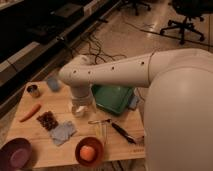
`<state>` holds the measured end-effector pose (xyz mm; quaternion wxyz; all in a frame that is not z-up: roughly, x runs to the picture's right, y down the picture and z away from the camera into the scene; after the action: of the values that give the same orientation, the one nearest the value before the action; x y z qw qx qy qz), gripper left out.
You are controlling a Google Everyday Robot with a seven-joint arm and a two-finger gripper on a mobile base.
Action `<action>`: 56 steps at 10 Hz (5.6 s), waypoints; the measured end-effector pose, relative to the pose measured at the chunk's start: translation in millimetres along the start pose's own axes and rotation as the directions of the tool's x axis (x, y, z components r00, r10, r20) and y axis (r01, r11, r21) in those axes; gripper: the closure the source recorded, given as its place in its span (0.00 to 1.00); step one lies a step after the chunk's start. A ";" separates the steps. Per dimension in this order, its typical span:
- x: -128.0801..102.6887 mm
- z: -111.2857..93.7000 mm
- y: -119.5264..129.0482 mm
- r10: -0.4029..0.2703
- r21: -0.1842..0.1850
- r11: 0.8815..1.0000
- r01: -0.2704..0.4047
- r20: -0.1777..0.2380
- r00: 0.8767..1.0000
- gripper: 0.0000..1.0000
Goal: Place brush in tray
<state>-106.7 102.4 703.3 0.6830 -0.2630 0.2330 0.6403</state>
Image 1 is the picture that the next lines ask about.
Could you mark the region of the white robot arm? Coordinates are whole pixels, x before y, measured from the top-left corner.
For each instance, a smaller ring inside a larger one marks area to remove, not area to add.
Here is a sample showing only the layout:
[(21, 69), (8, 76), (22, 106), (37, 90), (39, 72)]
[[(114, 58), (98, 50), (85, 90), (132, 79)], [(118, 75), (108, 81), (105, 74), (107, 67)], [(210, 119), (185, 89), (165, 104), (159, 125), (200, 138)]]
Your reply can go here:
[(59, 78), (77, 105), (92, 101), (92, 84), (146, 87), (147, 171), (213, 171), (213, 53), (175, 49), (98, 65), (79, 55)]

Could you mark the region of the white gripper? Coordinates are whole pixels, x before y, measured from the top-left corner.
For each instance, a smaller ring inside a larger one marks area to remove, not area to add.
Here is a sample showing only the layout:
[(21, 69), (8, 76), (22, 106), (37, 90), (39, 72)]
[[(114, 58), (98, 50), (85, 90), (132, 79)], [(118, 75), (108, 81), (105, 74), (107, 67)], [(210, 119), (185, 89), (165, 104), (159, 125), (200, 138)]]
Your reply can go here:
[(90, 106), (93, 103), (93, 94), (90, 87), (71, 87), (71, 110), (76, 113), (81, 106)]

